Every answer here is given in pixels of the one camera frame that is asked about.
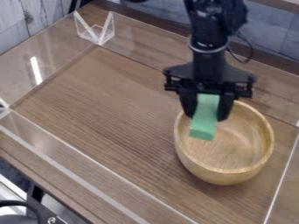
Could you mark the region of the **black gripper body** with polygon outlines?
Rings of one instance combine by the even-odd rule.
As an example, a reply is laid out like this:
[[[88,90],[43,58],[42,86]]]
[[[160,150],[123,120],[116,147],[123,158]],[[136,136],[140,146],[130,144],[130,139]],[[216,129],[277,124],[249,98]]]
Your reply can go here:
[[[164,90],[178,95],[224,95],[232,93],[235,98],[251,98],[258,77],[249,71],[224,65],[219,75],[200,77],[192,70],[192,64],[170,66],[163,70]]]

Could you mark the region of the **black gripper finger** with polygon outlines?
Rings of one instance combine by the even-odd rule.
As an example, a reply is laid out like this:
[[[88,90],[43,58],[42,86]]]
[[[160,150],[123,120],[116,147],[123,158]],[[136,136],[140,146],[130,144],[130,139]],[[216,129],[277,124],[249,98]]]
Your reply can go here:
[[[222,122],[228,119],[230,112],[234,106],[235,94],[226,92],[219,98],[218,121]]]
[[[192,117],[198,107],[198,93],[191,89],[183,88],[179,91],[179,97],[183,112],[188,117]]]

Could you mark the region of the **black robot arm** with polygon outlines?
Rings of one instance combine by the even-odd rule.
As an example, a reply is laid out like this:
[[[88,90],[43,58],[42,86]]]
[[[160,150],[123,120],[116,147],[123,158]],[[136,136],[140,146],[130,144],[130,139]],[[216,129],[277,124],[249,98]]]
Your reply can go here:
[[[216,119],[228,119],[234,101],[253,96],[257,76],[226,59],[230,37],[249,21],[243,0],[183,0],[191,21],[188,47],[192,60],[163,70],[164,89],[180,98],[182,109],[192,117],[200,105],[199,95],[216,95]]]

